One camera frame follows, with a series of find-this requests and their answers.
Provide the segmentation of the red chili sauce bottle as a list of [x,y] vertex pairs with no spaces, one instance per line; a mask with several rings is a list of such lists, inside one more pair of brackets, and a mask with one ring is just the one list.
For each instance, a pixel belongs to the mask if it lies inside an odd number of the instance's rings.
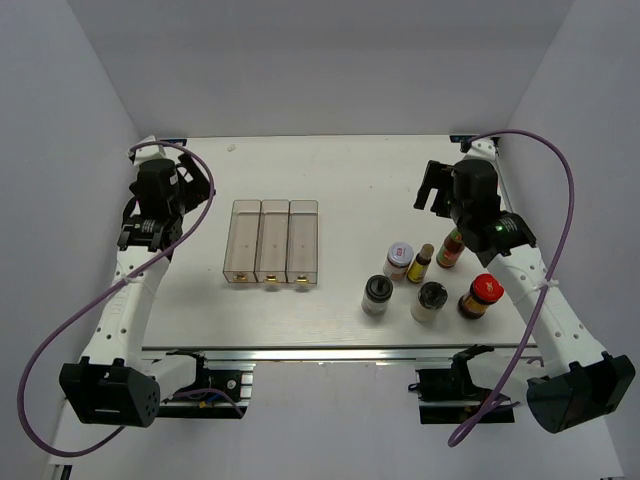
[[462,234],[457,228],[454,228],[443,240],[440,250],[436,255],[436,262],[441,268],[453,268],[464,250],[465,244]]

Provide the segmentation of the small yellow label bottle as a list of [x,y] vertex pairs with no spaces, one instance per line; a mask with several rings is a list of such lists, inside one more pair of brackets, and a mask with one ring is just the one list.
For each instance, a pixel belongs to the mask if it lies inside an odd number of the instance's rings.
[[431,264],[433,253],[434,246],[430,243],[424,244],[420,248],[406,274],[409,282],[420,284],[424,280]]

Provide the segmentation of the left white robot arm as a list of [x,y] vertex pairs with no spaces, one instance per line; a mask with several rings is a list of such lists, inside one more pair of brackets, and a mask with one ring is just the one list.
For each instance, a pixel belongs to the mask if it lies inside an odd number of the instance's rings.
[[117,241],[115,290],[79,361],[64,364],[59,375],[85,424],[147,427],[174,393],[199,399],[211,387],[211,374],[194,354],[169,353],[150,364],[142,359],[158,287],[175,242],[185,236],[184,217],[210,202],[211,182],[193,156],[159,155],[139,164],[130,190]]

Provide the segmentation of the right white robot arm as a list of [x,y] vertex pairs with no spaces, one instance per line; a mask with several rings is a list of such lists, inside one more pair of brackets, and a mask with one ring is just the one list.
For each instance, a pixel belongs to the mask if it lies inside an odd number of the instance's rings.
[[542,357],[533,365],[485,346],[469,348],[454,357],[453,390],[472,399],[493,388],[482,413],[506,396],[528,407],[550,433],[614,412],[636,370],[627,356],[607,352],[551,280],[526,222],[502,209],[493,165],[429,162],[414,206],[454,221],[466,248],[504,288],[526,324],[524,339],[534,341]]

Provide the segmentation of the right blue table label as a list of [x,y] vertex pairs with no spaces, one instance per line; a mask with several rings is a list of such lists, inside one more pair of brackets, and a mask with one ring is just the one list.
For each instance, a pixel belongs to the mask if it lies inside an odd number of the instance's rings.
[[452,143],[464,143],[468,142],[474,135],[449,135],[449,140]]

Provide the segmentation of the blue table label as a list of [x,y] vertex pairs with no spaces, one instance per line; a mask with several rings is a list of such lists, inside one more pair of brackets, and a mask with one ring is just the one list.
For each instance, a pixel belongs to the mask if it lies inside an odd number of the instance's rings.
[[449,135],[449,140],[452,143],[464,143],[468,142],[474,135]]
[[163,142],[170,143],[173,145],[180,145],[182,147],[185,147],[187,145],[186,138],[166,138],[166,139],[163,139]]

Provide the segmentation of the left blue table label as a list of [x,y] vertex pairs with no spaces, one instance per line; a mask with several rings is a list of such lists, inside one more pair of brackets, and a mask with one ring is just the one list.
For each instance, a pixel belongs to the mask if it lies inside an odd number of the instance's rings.
[[182,147],[185,147],[187,145],[186,138],[166,138],[166,139],[163,139],[163,142],[170,143],[173,145],[180,145]]

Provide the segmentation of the white lid sauce jar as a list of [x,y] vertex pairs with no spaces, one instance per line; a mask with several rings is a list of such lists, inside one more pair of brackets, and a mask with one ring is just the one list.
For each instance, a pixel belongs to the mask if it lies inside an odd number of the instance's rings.
[[383,273],[392,281],[401,281],[411,265],[414,258],[412,247],[406,242],[393,243],[388,251]]

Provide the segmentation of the left clear organizer bin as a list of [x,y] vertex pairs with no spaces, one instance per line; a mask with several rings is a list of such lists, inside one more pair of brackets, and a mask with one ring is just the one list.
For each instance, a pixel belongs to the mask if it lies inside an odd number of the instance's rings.
[[232,205],[223,275],[228,283],[255,283],[254,272],[260,200],[235,200]]

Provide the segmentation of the clear organizer bin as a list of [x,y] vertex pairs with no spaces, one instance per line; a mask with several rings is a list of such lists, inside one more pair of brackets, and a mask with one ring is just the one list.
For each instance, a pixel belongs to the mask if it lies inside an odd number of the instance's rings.
[[255,273],[259,283],[286,283],[289,201],[263,200],[258,230]]
[[260,200],[235,200],[232,205],[223,275],[228,283],[255,283],[254,272]]
[[286,275],[295,285],[316,285],[318,281],[318,202],[291,200],[287,243]]

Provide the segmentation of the black grinder white bottle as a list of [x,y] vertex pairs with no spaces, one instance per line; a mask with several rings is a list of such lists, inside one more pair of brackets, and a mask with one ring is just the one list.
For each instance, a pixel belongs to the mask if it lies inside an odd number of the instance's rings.
[[411,315],[419,323],[433,323],[447,300],[448,292],[441,283],[426,282],[420,287],[411,305]]

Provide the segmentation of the red lid brown jar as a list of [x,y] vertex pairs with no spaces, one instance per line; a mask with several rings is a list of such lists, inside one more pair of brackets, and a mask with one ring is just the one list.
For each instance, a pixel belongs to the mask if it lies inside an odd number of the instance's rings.
[[503,286],[494,276],[489,273],[480,274],[472,281],[468,292],[460,297],[458,311],[466,319],[479,319],[504,293]]

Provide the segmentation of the middle clear organizer bin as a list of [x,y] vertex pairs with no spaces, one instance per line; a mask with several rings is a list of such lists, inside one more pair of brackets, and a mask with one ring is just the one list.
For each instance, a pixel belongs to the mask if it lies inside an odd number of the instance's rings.
[[286,283],[289,201],[263,200],[258,230],[255,273],[259,283]]

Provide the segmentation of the black lid spice jar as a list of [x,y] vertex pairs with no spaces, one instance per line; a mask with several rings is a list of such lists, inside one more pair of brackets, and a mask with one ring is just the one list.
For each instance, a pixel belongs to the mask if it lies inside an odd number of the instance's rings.
[[364,287],[362,310],[370,316],[383,315],[393,294],[393,283],[385,275],[371,276]]

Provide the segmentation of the right clear organizer bin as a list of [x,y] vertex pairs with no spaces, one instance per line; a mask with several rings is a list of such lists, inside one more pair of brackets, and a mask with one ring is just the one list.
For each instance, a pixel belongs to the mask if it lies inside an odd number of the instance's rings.
[[287,243],[286,275],[295,285],[316,285],[318,281],[318,202],[291,200]]

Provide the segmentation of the aluminium table front rail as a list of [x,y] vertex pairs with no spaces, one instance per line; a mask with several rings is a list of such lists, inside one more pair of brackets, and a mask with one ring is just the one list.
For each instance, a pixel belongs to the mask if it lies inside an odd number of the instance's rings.
[[467,349],[452,347],[376,347],[376,348],[257,348],[196,350],[209,361],[414,361],[420,359],[450,359]]

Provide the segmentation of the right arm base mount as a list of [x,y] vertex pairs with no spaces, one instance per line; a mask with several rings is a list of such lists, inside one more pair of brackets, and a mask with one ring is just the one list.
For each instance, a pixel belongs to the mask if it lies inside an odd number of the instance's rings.
[[492,389],[472,383],[468,363],[493,351],[490,346],[474,345],[455,354],[446,368],[416,371],[417,382],[407,390],[418,396],[422,425],[460,425],[480,410]]

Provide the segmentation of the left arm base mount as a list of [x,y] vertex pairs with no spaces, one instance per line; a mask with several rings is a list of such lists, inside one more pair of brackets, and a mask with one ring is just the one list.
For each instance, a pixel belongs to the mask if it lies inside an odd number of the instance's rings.
[[169,351],[147,373],[160,385],[162,419],[239,419],[251,398],[252,365],[209,360],[202,352]]

